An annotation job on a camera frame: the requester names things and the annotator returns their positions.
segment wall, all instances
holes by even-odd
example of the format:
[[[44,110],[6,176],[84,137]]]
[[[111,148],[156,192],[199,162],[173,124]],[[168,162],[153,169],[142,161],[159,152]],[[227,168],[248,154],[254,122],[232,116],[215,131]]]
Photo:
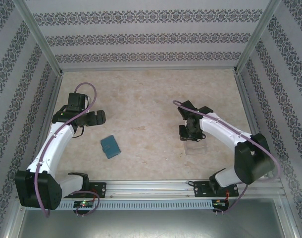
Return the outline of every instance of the wall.
[[[269,0],[28,0],[63,70],[235,66]]]
[[[302,233],[302,0],[280,3],[241,76]]]
[[[0,0],[0,234],[16,190],[13,178],[31,162],[57,80],[10,0]]]

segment beige floor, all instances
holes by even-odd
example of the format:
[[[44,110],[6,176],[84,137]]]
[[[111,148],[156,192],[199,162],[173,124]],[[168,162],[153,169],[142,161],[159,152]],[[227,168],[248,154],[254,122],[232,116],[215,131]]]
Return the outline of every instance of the beige floor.
[[[56,178],[68,172],[88,173],[91,180],[207,179],[233,165],[230,149],[207,136],[204,154],[186,156],[179,140],[183,120],[172,100],[208,106],[234,126],[249,131],[232,70],[99,71],[64,74],[55,111],[81,82],[97,88],[92,110],[104,110],[106,123],[86,127],[72,139],[60,160]],[[93,98],[92,89],[80,93]],[[110,160],[100,140],[114,135],[122,153]]]

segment enclosure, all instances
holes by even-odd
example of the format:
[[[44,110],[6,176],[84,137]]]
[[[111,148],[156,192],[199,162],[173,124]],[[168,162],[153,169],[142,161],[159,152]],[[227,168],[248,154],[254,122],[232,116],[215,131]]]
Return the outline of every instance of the enclosure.
[[[106,182],[96,228],[73,218],[73,199],[47,220],[22,207],[13,181],[82,82],[95,85],[93,110],[104,110],[106,123],[69,142],[55,179],[82,172]],[[93,97],[88,86],[79,91]],[[173,100],[262,133],[281,178],[254,182],[232,215],[210,219],[212,198],[195,197],[188,181],[232,166],[234,154],[207,134],[203,151],[187,155]],[[111,159],[100,144],[109,135],[121,149]],[[206,226],[192,226],[201,220]],[[302,237],[302,0],[0,0],[0,237],[44,227],[67,235],[57,221],[82,223],[93,237],[224,237],[230,228],[233,237]]]

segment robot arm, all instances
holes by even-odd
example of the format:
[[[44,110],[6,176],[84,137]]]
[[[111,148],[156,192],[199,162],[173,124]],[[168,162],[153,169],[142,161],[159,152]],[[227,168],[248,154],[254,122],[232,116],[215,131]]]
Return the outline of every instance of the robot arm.
[[[241,137],[241,135],[244,135],[251,138],[254,142],[269,151],[268,144],[263,135],[259,133],[251,135],[236,129],[234,126],[223,121],[216,113],[213,112],[212,109],[208,107],[197,109],[190,101],[182,103],[182,106],[201,112],[213,118],[217,118],[218,120],[214,121],[201,115],[186,111],[182,108],[178,108],[178,111],[186,121],[185,125],[180,125],[181,140],[199,141],[205,138],[203,133],[208,132],[226,144],[234,153],[234,166],[218,171],[209,178],[210,187],[215,193],[218,193],[218,191],[223,188],[235,183],[243,182],[245,184],[251,184],[274,169],[274,163],[271,158]],[[227,124],[233,129],[241,132],[241,134],[238,135],[232,132],[223,124]]]
[[[70,93],[68,104],[63,106],[53,116],[50,133],[34,161],[29,165],[26,171],[17,172],[14,180],[22,206],[40,207],[34,189],[34,175],[37,170],[39,158],[45,150],[45,146],[50,137],[52,137],[65,122],[86,110],[86,103],[88,106],[89,99],[87,95]],[[69,173],[66,179],[56,181],[56,168],[66,145],[71,140],[78,127],[84,128],[84,126],[100,125],[105,123],[105,121],[104,111],[97,111],[97,114],[95,114],[95,112],[87,112],[73,120],[70,124],[65,125],[57,135],[55,135],[55,138],[49,144],[44,154],[38,174],[39,193],[46,209],[54,210],[58,207],[63,197],[66,197],[75,191],[86,191],[88,189],[89,179],[87,174]]]

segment floral striped wallpaper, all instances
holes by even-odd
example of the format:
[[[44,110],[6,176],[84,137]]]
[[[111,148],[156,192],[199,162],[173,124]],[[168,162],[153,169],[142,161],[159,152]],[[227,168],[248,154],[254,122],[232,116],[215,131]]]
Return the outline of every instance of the floral striped wallpaper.
[[[11,0],[0,0],[0,235],[31,162],[56,75]]]
[[[235,66],[268,2],[26,1],[63,70]]]
[[[302,0],[280,3],[241,75],[302,237]]]

